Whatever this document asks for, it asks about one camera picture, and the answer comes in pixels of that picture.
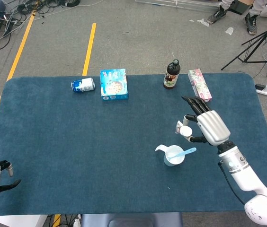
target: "blue and white can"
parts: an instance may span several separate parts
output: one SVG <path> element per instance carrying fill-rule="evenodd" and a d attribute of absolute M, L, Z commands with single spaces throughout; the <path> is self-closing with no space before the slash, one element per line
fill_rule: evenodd
<path fill-rule="evenodd" d="M 73 92 L 84 92 L 84 91 L 92 91 L 95 89 L 95 82 L 93 78 L 86 78 L 86 79 L 80 79 L 75 80 L 71 83 L 71 87 Z"/>

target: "tripod stand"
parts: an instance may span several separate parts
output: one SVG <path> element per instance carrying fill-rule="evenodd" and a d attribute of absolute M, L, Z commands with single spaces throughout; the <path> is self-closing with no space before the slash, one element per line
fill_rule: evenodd
<path fill-rule="evenodd" d="M 238 56 L 236 56 L 234 59 L 232 59 L 227 65 L 225 65 L 223 68 L 221 68 L 221 70 L 225 69 L 227 66 L 229 66 L 236 59 L 239 59 L 243 63 L 267 63 L 267 61 L 249 61 L 248 60 L 252 56 L 252 54 L 257 50 L 257 48 L 262 44 L 262 42 L 264 42 L 266 40 L 266 38 L 267 38 L 267 31 L 263 32 L 262 34 L 257 35 L 256 37 L 248 40 L 247 42 L 243 43 L 242 45 L 244 45 L 246 43 L 249 43 L 248 47 L 244 51 L 242 51 Z M 250 48 L 253 45 L 255 45 L 256 43 L 258 43 L 258 44 L 256 45 L 256 47 L 249 54 Z M 245 57 L 244 57 L 244 59 L 241 59 L 240 56 L 243 53 L 245 53 Z"/>

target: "white cup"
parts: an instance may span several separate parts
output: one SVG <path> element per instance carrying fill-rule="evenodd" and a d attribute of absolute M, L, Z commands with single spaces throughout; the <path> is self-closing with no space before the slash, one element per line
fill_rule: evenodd
<path fill-rule="evenodd" d="M 159 145 L 156 148 L 156 151 L 157 150 L 161 150 L 161 151 L 165 152 L 164 163 L 168 166 L 179 165 L 185 159 L 185 155 L 182 155 L 180 157 L 174 157 L 175 155 L 177 155 L 181 152 L 184 152 L 183 149 L 177 145 L 171 145 L 169 147 L 166 147 L 165 145 Z"/>

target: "toothpaste box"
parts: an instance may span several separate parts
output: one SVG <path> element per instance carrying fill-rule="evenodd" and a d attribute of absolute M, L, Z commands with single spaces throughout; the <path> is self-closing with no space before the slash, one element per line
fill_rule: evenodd
<path fill-rule="evenodd" d="M 101 96 L 103 100 L 128 99 L 126 70 L 101 70 Z"/>
<path fill-rule="evenodd" d="M 188 77 L 195 92 L 195 95 L 203 99 L 205 102 L 210 101 L 212 99 L 212 96 L 209 92 L 201 70 L 190 70 L 188 73 Z"/>

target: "pants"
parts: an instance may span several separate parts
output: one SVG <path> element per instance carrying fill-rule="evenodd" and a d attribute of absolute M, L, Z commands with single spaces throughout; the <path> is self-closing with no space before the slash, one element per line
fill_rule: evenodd
<path fill-rule="evenodd" d="M 222 0 L 221 5 L 223 9 L 228 9 L 233 1 L 234 0 Z M 267 0 L 255 0 L 253 2 L 253 7 L 249 9 L 250 16 L 252 17 L 254 15 L 259 15 L 263 11 L 266 4 Z"/>

